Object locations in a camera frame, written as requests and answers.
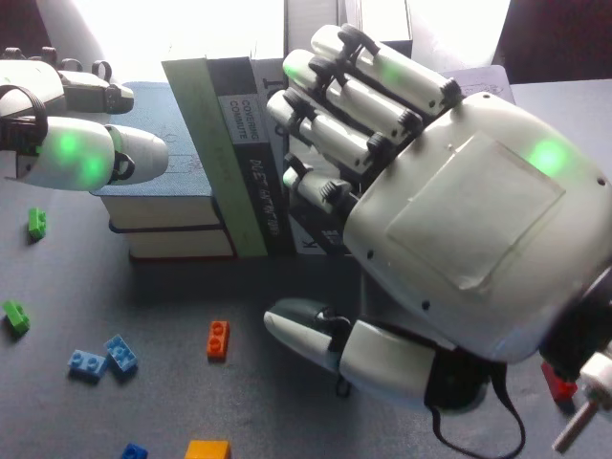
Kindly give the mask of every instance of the toy brick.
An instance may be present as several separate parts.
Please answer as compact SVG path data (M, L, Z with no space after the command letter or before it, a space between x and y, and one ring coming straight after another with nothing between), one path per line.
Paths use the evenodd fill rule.
M24 313L21 303L13 300L5 301L2 309L7 313L7 318L15 333L23 335L30 330L30 319Z
M76 350L68 361L71 370L92 378L100 379L106 370L107 361L104 357Z
M37 241L47 233L47 214L40 208L31 208L28 219L28 233Z
M209 359L222 360L226 357L229 337L229 322L215 320L210 324L207 344L207 356Z
M121 459L146 459L149 455L146 449L130 443L125 447L125 451L121 456Z
M193 440L185 459L231 459L230 442L203 442Z
M566 382L557 376L555 369L546 361L542 363L541 368L553 400L557 403L572 400L572 397L578 390L578 386L573 382Z
M108 354L122 372L126 372L138 363L137 357L120 335L115 335L109 339L105 346L108 350Z

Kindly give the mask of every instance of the blue lego brick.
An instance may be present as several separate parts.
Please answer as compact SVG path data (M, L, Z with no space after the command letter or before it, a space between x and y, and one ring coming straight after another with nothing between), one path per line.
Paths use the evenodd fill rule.
M75 351L68 361L71 370L82 373L99 380L106 370L106 358L90 354L89 352Z
M115 335L106 342L108 354L113 358L122 372L126 372L138 363L134 353L127 347L123 338Z
M123 452L121 459L146 459L148 455L149 453L146 449L130 443L127 447L125 447L125 451Z

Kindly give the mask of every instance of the white label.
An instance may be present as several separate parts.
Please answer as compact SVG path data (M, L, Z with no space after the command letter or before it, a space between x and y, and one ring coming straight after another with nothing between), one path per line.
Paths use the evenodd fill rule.
M234 144L268 141L257 94L219 96L218 99Z

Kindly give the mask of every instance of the metal bolt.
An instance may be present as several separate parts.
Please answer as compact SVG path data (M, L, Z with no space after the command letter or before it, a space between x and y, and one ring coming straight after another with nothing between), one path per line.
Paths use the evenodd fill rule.
M565 453L576 441L584 428L591 422L599 409L600 404L598 402L591 400L584 404L557 437L553 443L553 449L560 454Z

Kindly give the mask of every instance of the tabletop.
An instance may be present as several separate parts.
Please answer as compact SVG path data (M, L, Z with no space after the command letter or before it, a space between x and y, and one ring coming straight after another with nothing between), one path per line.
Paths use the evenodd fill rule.
M612 81L515 86L516 103L555 125L612 176ZM13 159L0 158L0 173ZM21 301L32 321L21 339L0 327L0 458L119 458L137 443L151 459L180 459L190 440L229 440L234 459L459 458L431 433L430 415L354 391L270 336L274 301L308 296L354 317L360 270L350 258L133 264L108 214L87 193L0 182L0 301ZM28 208L47 211L48 234L26 238ZM212 320L230 324L225 363L206 359ZM133 378L98 384L68 377L75 349L95 354L121 334L139 358ZM514 365L509 391L527 428L522 458L554 458L567 421L539 370ZM577 403L583 401L577 396ZM445 419L456 443L491 456L518 441L489 391L477 410ZM610 425L596 418L566 457L607 457Z

